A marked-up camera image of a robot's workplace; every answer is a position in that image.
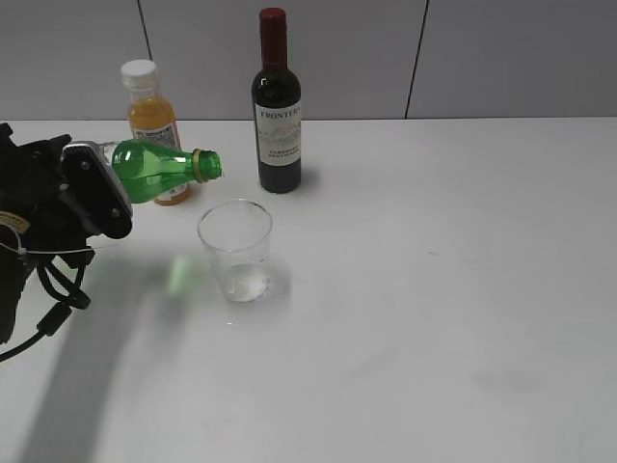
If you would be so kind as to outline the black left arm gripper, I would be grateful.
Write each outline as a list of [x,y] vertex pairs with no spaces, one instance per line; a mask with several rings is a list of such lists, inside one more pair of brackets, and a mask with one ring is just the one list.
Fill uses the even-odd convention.
[[68,134],[18,145],[1,124],[1,259],[90,260],[92,208],[82,174],[69,174]]

